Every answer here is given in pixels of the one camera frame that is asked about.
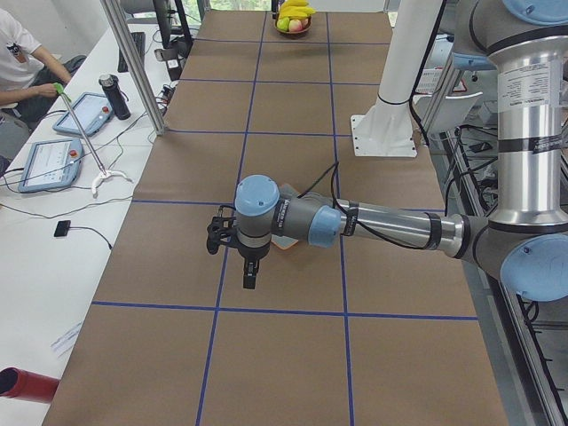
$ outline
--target metal post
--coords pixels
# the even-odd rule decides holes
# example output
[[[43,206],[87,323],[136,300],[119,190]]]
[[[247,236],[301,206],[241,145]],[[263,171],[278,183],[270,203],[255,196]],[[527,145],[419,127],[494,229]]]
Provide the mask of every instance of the metal post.
[[[452,92],[455,85],[463,76],[463,71],[454,67],[453,55],[449,55],[444,65],[444,70],[440,75],[434,94],[430,99],[430,103],[426,107],[424,117],[422,118],[422,126],[426,133],[430,132],[430,127],[438,117],[439,110],[446,99],[446,96]]]
[[[95,163],[97,163],[97,167],[99,168],[100,171],[105,173],[107,171],[107,168],[105,167],[103,162],[100,160],[99,155],[97,154],[97,150],[92,145],[91,140],[87,136],[87,133],[85,133],[85,129],[81,125],[81,120],[79,120],[79,117],[77,117],[77,114],[75,114],[75,111],[73,110],[73,107],[71,106],[71,103],[69,102],[69,99],[67,99],[67,95],[65,93],[62,93],[61,99],[63,99],[63,103],[67,107],[67,111],[71,115],[71,118],[73,118],[73,121],[75,122],[77,129],[79,129],[81,136],[83,136],[83,139],[85,140],[85,144],[87,144],[87,146],[89,147],[89,150],[91,151],[92,158],[94,158]]]
[[[166,128],[162,113],[156,105],[152,86],[144,71],[144,64],[142,64],[142,60],[136,51],[136,46],[132,41],[128,24],[124,18],[124,11],[118,0],[100,0],[100,3],[103,6],[110,28],[113,29],[118,47],[126,59],[132,80],[134,80],[136,84],[136,88],[146,108],[148,117],[150,117],[150,121],[154,126],[155,132],[157,135],[163,135]]]
[[[211,4],[209,3],[209,0],[196,0],[196,2],[197,8],[199,9],[199,17],[201,18],[201,21],[203,21],[205,13],[211,10]]]

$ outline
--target paper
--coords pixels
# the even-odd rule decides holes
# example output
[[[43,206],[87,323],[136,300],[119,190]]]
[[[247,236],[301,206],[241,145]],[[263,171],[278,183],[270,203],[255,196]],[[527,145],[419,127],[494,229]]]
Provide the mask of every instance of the paper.
[[[81,331],[82,325],[83,322],[81,321],[69,331],[67,331],[62,337],[51,344],[51,350],[55,353],[55,355],[57,355],[58,358],[65,352],[73,348],[75,342],[77,341],[77,336],[79,336],[79,332]]]

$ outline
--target white pipe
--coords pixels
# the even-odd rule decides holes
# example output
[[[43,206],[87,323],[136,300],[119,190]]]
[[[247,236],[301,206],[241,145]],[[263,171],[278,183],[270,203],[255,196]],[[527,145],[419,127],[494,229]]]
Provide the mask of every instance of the white pipe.
[[[379,97],[366,115],[351,117],[355,155],[415,157],[412,122],[406,101],[443,0],[403,0],[384,66]],[[390,105],[383,102],[402,105]]]

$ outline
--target fruit bowl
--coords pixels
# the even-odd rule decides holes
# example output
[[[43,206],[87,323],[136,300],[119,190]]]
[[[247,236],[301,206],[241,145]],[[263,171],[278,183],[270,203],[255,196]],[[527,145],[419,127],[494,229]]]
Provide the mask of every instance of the fruit bowl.
[[[308,23],[302,27],[301,30],[299,31],[283,31],[280,28],[278,28],[278,20],[279,20],[279,14],[276,15],[276,17],[274,18],[274,27],[276,28],[276,31],[278,31],[281,34],[285,34],[286,36],[296,36],[299,34],[304,34],[308,31],[308,29],[310,29],[310,27],[312,26],[312,17],[308,17],[306,18],[308,20]]]

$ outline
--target label sticker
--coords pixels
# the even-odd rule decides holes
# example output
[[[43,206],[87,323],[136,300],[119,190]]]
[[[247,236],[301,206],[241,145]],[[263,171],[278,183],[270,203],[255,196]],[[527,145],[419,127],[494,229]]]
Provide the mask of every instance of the label sticker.
[[[555,105],[555,61],[529,65],[499,74],[499,112]]]
[[[57,339],[51,344],[51,350],[57,357],[60,357],[65,352],[69,351],[75,345],[79,332],[81,331],[82,322],[76,324],[73,328],[67,331],[62,337]]]

